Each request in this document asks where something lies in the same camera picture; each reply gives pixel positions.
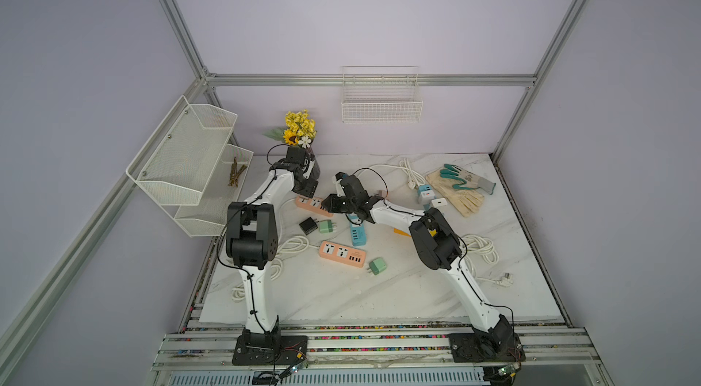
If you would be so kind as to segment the wooden clothespins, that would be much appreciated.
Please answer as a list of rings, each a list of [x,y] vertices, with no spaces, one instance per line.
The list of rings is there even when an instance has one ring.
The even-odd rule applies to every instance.
[[[231,164],[228,186],[237,187],[242,174],[247,168],[248,165],[246,163],[241,163],[237,158],[234,158]]]

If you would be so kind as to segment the pink power strip front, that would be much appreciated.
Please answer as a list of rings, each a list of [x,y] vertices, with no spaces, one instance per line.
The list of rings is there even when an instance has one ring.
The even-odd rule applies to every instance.
[[[319,246],[319,256],[321,258],[362,268],[366,261],[366,252],[348,245],[324,241]]]

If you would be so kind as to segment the yellow artificial flowers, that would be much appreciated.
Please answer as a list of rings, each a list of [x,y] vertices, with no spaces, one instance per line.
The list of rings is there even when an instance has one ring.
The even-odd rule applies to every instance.
[[[312,119],[310,112],[308,110],[289,111],[284,121],[284,126],[268,130],[264,135],[288,146],[309,149],[318,135],[316,121]]]

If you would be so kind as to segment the white mesh wall shelf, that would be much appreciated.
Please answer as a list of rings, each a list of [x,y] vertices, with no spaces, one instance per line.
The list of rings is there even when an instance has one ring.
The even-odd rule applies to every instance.
[[[180,97],[126,175],[190,237],[222,233],[228,205],[237,201],[248,169],[229,187],[234,158],[248,167],[251,150],[234,143],[237,114]]]

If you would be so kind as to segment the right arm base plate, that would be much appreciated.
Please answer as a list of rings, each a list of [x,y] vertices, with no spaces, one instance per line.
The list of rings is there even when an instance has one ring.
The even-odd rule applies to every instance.
[[[511,334],[500,343],[486,335],[476,333],[451,333],[449,349],[456,363],[523,362],[526,356],[520,337]]]

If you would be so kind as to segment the white charger plug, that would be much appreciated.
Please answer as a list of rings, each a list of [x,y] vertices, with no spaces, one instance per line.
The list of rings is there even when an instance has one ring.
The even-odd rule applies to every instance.
[[[432,199],[430,205],[433,208],[442,208],[442,207],[446,207],[448,205],[448,201],[445,198]]]

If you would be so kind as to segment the beige work glove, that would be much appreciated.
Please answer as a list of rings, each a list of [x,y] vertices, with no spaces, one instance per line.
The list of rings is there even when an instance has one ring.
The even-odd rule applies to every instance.
[[[438,171],[429,173],[425,179],[464,217],[477,214],[485,201],[485,197],[478,191],[455,189],[453,185],[456,182],[441,177]]]

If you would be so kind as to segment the green charger plug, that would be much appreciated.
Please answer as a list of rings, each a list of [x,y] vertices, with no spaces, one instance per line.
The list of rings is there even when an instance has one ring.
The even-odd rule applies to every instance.
[[[336,223],[332,220],[322,220],[318,223],[318,227],[321,234],[331,234],[336,230]]]
[[[387,269],[387,263],[382,257],[372,259],[368,264],[368,271],[374,276],[378,276]]]

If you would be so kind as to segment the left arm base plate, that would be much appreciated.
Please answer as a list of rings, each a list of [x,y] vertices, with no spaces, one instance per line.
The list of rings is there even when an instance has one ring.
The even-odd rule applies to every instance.
[[[291,365],[301,362],[307,352],[307,336],[242,334],[237,339],[234,366]]]

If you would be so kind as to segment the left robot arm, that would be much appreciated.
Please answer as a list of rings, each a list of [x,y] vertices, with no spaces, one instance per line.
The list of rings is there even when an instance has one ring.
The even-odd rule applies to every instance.
[[[248,198],[230,203],[224,230],[226,257],[239,272],[246,302],[246,330],[270,334],[279,317],[269,291],[272,262],[279,250],[281,229],[277,216],[286,196],[312,198],[319,168],[311,148],[289,146],[286,156],[273,163],[263,183]]]

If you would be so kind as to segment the pink power strip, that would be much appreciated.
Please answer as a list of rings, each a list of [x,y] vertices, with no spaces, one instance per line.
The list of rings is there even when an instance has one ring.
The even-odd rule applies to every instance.
[[[322,201],[319,198],[297,196],[295,198],[295,205],[304,211],[310,212],[312,214],[319,215],[321,217],[332,218],[333,214],[322,208]]]
[[[348,245],[324,241],[319,246],[319,256],[321,258],[362,268],[366,261],[366,252]]]

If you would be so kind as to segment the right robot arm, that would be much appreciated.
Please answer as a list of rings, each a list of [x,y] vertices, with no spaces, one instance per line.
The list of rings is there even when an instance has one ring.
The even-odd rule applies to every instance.
[[[322,201],[332,214],[353,214],[362,222],[386,225],[409,234],[420,261],[443,275],[467,313],[478,338],[500,351],[516,340],[513,324],[489,302],[476,278],[467,270],[463,239],[436,208],[414,210],[370,194],[357,176],[335,174],[336,192]]]

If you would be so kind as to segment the orange power strip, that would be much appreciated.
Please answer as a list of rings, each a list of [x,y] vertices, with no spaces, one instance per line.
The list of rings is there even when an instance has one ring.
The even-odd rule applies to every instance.
[[[400,230],[400,229],[396,229],[396,228],[394,228],[394,233],[399,234],[399,236],[411,237],[411,235],[408,234],[407,232]]]

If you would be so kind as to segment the black charger plug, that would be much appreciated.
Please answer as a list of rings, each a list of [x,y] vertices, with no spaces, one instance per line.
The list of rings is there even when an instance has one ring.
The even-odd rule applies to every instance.
[[[317,231],[319,229],[318,222],[311,217],[306,218],[299,223],[299,229],[308,236],[309,234]]]

